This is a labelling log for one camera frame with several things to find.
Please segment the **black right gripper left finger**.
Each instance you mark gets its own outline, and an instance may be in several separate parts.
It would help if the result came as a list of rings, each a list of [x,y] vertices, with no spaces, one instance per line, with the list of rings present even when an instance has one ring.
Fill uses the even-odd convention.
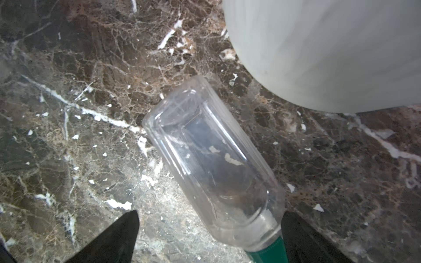
[[[136,210],[124,213],[67,262],[130,263],[136,245],[139,224],[139,215]]]

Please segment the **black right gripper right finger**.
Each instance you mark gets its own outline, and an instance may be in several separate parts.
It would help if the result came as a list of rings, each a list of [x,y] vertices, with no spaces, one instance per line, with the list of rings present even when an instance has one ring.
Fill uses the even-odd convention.
[[[294,212],[285,212],[281,230],[290,263],[353,262]]]

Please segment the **clear bottle green cap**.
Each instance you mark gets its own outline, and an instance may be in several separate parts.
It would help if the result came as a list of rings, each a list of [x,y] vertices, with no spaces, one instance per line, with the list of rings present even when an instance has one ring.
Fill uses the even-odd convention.
[[[214,239],[255,263],[287,262],[286,192],[203,77],[174,88],[143,127]]]

